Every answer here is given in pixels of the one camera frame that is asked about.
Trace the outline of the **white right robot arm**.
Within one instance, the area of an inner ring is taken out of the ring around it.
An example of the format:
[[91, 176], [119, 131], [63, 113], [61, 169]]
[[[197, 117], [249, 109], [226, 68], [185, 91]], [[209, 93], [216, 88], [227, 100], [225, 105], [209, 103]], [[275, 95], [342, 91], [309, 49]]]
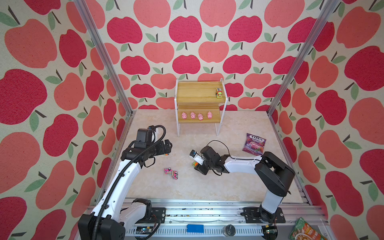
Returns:
[[203, 175], [208, 171], [216, 174], [245, 173], [260, 177], [267, 193], [259, 207], [260, 214], [272, 218], [277, 212], [295, 178], [295, 171], [271, 152], [255, 157], [220, 156], [212, 147], [205, 146], [200, 152], [191, 150], [190, 157], [196, 162], [194, 169]]

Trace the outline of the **wooden two-tier shelf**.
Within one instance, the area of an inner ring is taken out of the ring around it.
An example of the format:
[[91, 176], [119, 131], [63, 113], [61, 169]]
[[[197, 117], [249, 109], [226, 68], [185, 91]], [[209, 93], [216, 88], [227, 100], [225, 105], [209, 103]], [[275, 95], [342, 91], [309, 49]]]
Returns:
[[[216, 88], [223, 90], [223, 97], [216, 97]], [[181, 134], [181, 124], [214, 124], [216, 135], [220, 134], [223, 124], [226, 107], [229, 101], [224, 80], [218, 82], [199, 82], [199, 81], [176, 81], [175, 87], [175, 113], [177, 123], [177, 135]], [[188, 117], [182, 119], [182, 112]], [[196, 118], [191, 118], [191, 112], [196, 114]], [[213, 118], [209, 119], [207, 113], [212, 112]], [[200, 121], [198, 114], [202, 114], [204, 119]]]

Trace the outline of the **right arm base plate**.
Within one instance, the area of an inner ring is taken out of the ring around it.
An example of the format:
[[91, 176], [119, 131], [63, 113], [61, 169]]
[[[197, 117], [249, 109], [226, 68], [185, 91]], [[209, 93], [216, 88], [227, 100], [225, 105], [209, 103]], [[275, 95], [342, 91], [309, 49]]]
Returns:
[[259, 210], [259, 207], [248, 207], [243, 208], [243, 212], [240, 215], [245, 218], [247, 224], [286, 223], [285, 215], [281, 208], [277, 208], [276, 212], [271, 214], [266, 210]]

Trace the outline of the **pink green toy truck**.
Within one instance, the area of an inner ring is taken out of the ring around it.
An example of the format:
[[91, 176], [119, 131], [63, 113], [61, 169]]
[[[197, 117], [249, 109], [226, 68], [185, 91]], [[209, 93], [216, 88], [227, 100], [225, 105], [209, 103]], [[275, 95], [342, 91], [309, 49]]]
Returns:
[[177, 180], [179, 177], [178, 177], [178, 172], [177, 171], [173, 171], [173, 173], [172, 173], [172, 178], [174, 179], [174, 180]]

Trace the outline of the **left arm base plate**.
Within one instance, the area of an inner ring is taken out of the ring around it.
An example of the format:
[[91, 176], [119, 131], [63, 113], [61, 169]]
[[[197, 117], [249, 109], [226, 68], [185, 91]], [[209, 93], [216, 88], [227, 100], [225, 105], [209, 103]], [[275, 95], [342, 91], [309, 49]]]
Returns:
[[161, 221], [162, 224], [165, 223], [166, 217], [166, 208], [152, 208], [150, 217], [145, 219], [141, 219], [136, 222], [136, 224], [144, 224], [144, 223], [154, 223], [155, 221]]

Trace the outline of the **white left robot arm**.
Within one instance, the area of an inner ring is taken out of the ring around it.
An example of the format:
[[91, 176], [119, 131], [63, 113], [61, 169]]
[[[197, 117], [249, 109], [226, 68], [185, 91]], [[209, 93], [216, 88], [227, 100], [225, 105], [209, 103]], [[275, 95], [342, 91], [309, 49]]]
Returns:
[[172, 146], [169, 140], [131, 142], [123, 151], [118, 171], [100, 202], [90, 214], [83, 214], [78, 221], [82, 240], [123, 240], [127, 231], [140, 221], [154, 224], [154, 229], [144, 238], [152, 237], [159, 229], [161, 219], [153, 217], [151, 201], [135, 199], [127, 209], [122, 206], [145, 162], [169, 154]]

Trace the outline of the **multicolour toy car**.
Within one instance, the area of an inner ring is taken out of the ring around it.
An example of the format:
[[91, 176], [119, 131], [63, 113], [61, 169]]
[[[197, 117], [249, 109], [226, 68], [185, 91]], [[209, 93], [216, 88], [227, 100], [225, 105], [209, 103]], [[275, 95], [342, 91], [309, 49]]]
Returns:
[[223, 90], [221, 88], [216, 88], [216, 97], [218, 99], [223, 97]]

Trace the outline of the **pink toy car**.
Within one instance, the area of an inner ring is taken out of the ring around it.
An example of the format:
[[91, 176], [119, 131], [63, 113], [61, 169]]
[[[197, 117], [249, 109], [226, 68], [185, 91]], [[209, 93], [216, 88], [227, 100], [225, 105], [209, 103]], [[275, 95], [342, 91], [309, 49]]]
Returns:
[[164, 172], [165, 172], [166, 175], [171, 175], [172, 176], [174, 174], [174, 171], [171, 168], [165, 168]]

